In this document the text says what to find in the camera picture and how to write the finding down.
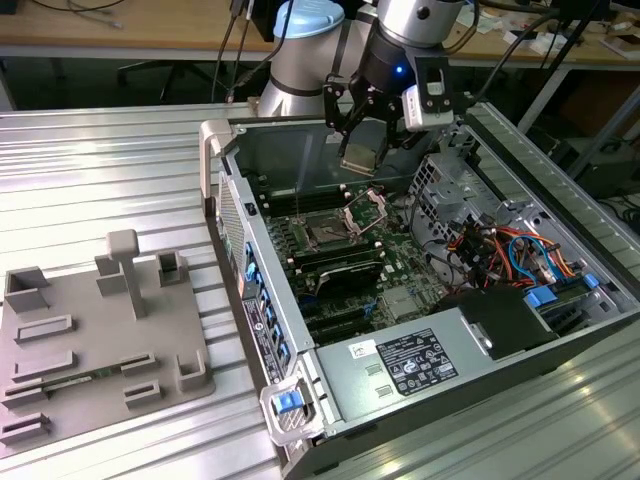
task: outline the motherboard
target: motherboard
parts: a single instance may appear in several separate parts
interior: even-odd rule
[[[375,188],[264,200],[267,231],[319,345],[414,320],[447,294],[403,208]]]

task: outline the chair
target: chair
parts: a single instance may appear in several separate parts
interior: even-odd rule
[[[164,68],[170,67],[169,76],[167,77],[167,81],[162,88],[162,93],[160,93],[160,100],[162,102],[167,101],[167,97],[169,95],[169,91],[173,86],[176,78],[184,77],[184,74],[189,72],[196,77],[204,80],[209,85],[213,83],[213,77],[205,72],[203,72],[200,68],[198,68],[196,63],[211,63],[211,62],[192,62],[186,60],[150,60],[146,62],[134,63],[133,65],[127,65],[125,67],[118,68],[118,85],[126,86],[127,85],[127,74],[131,72],[138,72],[142,70],[151,70],[154,68]],[[225,73],[224,64],[220,65],[220,73]]]

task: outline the wooden table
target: wooden table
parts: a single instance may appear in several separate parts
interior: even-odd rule
[[[41,1],[66,5],[63,0]],[[101,2],[85,1],[87,5]],[[111,8],[113,20],[123,25],[118,29],[22,0],[16,15],[0,16],[0,58],[214,60],[229,22],[229,4],[230,0],[126,0]],[[235,59],[243,24],[244,20],[236,22],[223,60]],[[453,43],[464,31],[465,27],[456,23],[446,43]],[[508,47],[502,36],[498,31],[476,34],[451,59],[451,64],[495,65]],[[523,118],[519,125],[522,130],[526,131],[533,123],[570,70],[640,70],[640,62],[629,62],[613,53],[600,44],[600,38],[600,35],[587,35],[584,44],[573,49]],[[272,48],[273,44],[264,42],[251,24],[243,60],[262,60]],[[538,68],[541,61],[541,55],[521,48],[514,52],[506,66]],[[0,111],[11,105],[2,85],[0,73]]]

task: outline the metal handle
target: metal handle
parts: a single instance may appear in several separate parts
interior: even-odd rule
[[[227,120],[207,120],[200,125],[200,190],[202,198],[211,198],[211,150],[217,157],[232,143],[233,130]]]
[[[267,421],[269,435],[273,443],[279,447],[316,437],[325,430],[324,420],[319,408],[315,408],[311,420],[300,427],[285,431],[280,425],[278,415],[272,407],[273,399],[278,395],[299,388],[302,381],[302,373],[296,369],[294,375],[284,378],[279,383],[264,387],[260,392],[260,405]]]

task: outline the power supply label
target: power supply label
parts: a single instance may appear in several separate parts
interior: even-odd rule
[[[377,345],[396,390],[409,396],[458,376],[430,328]]]

